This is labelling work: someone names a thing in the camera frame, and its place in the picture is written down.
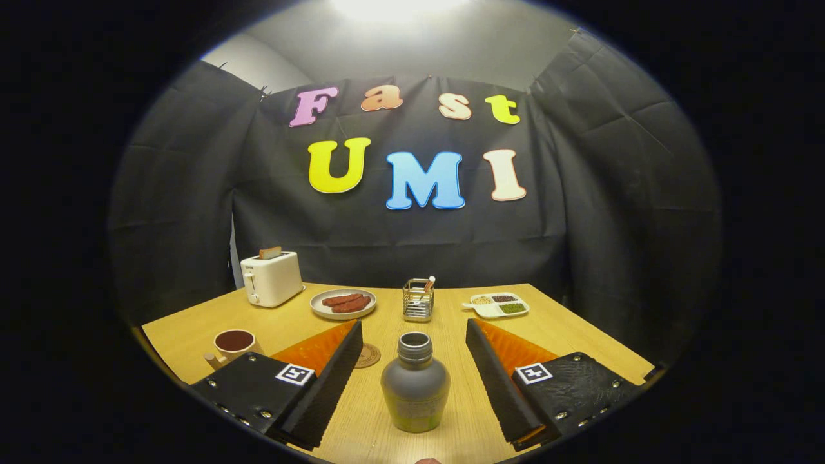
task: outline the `ceiling light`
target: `ceiling light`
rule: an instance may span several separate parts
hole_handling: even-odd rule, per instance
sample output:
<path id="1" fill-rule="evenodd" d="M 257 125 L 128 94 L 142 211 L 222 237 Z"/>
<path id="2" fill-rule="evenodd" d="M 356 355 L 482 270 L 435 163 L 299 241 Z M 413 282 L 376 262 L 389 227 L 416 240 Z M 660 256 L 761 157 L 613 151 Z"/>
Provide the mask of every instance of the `ceiling light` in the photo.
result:
<path id="1" fill-rule="evenodd" d="M 365 21 L 404 20 L 414 15 L 443 12 L 468 0 L 330 0 L 340 12 Z"/>

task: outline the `white sectioned plate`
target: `white sectioned plate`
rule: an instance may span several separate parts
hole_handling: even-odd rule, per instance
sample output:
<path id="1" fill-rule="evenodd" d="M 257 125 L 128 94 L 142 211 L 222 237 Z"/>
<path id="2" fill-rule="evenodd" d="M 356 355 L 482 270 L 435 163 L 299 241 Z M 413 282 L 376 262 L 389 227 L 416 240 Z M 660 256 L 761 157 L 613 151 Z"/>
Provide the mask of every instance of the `white sectioned plate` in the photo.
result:
<path id="1" fill-rule="evenodd" d="M 333 298 L 334 296 L 344 296 L 350 295 L 352 293 L 361 293 L 362 295 L 368 296 L 370 298 L 370 303 L 360 311 L 356 311 L 354 313 L 333 313 L 332 308 L 329 306 L 325 306 L 321 301 L 325 300 L 326 298 Z M 371 291 L 366 290 L 359 290 L 357 288 L 336 288 L 335 290 L 327 290 L 318 293 L 316 296 L 312 297 L 312 300 L 309 301 L 309 306 L 312 307 L 312 311 L 324 318 L 327 319 L 334 319 L 334 320 L 350 320 L 356 319 L 365 315 L 368 315 L 375 309 L 375 305 L 378 303 L 378 299 L 375 298 L 375 294 Z"/>
<path id="2" fill-rule="evenodd" d="M 511 298 L 513 298 L 513 300 L 511 300 L 511 301 L 502 301 L 500 303 L 497 303 L 493 300 L 494 296 L 510 296 Z M 466 307 L 466 308 L 473 308 L 475 310 L 476 314 L 483 317 L 484 319 L 498 319 L 500 317 L 516 317 L 516 316 L 519 316 L 519 315 L 525 315 L 528 312 L 530 312 L 530 307 L 527 305 L 527 303 L 525 303 L 515 293 L 510 293 L 508 291 L 499 291 L 499 292 L 496 292 L 496 293 L 485 293 L 485 294 L 482 294 L 482 295 L 473 295 L 469 298 L 469 300 L 474 301 L 477 298 L 485 298 L 485 297 L 487 299 L 489 299 L 490 301 L 492 301 L 492 302 L 487 303 L 487 304 L 462 303 L 462 305 L 464 305 L 464 307 Z M 511 304 L 511 303 L 515 303 L 515 304 L 519 304 L 519 305 L 524 306 L 524 310 L 519 311 L 517 313 L 508 314 L 508 313 L 504 312 L 500 307 L 500 305 L 507 305 L 507 304 Z"/>

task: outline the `grilled sausage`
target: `grilled sausage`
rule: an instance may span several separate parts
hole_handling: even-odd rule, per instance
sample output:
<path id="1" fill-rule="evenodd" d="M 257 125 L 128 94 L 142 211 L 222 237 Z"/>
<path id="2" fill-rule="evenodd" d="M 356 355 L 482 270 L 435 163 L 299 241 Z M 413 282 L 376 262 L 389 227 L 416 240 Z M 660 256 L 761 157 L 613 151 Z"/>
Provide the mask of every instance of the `grilled sausage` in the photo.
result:
<path id="1" fill-rule="evenodd" d="M 341 303 L 340 305 L 335 305 L 332 307 L 332 312 L 341 314 L 341 313 L 354 313 L 356 311 L 363 310 L 369 305 L 372 298 L 368 296 L 361 296 L 360 298 L 348 301 L 346 303 Z"/>
<path id="2" fill-rule="evenodd" d="M 344 296 L 333 296 L 332 298 L 324 298 L 323 300 L 321 300 L 321 304 L 324 306 L 333 307 L 335 305 L 347 303 L 348 301 L 357 300 L 358 298 L 361 298 L 361 293 L 351 293 L 349 295 Z"/>

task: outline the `coffee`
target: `coffee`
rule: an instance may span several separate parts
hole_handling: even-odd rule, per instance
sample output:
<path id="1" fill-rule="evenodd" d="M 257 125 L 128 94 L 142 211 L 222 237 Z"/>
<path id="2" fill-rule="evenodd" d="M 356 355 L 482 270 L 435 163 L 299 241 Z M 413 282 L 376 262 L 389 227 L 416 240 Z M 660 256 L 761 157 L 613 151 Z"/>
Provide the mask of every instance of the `coffee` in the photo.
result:
<path id="1" fill-rule="evenodd" d="M 251 345 L 252 339 L 253 336 L 249 332 L 230 330 L 229 332 L 223 332 L 221 335 L 218 335 L 214 344 L 218 345 L 218 348 L 226 351 L 238 351 Z"/>

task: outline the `cup handle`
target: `cup handle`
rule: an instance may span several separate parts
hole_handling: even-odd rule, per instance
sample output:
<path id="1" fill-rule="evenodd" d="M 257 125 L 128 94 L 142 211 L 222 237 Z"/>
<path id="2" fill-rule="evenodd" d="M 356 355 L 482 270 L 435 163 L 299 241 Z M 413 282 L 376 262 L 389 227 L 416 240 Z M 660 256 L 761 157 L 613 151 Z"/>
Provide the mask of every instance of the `cup handle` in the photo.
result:
<path id="1" fill-rule="evenodd" d="M 210 365 L 210 366 L 212 366 L 212 368 L 213 368 L 213 369 L 215 369 L 216 371 L 217 371 L 218 369 L 220 369 L 221 367 L 223 367 L 223 366 L 224 366 L 224 364 L 226 363 L 226 357 L 215 357 L 215 355 L 214 355 L 214 354 L 212 354 L 212 353 L 206 353 L 206 354 L 204 354 L 204 359 L 205 359 L 205 360 L 206 360 L 206 362 L 208 362 L 208 363 L 209 363 L 209 365 Z"/>

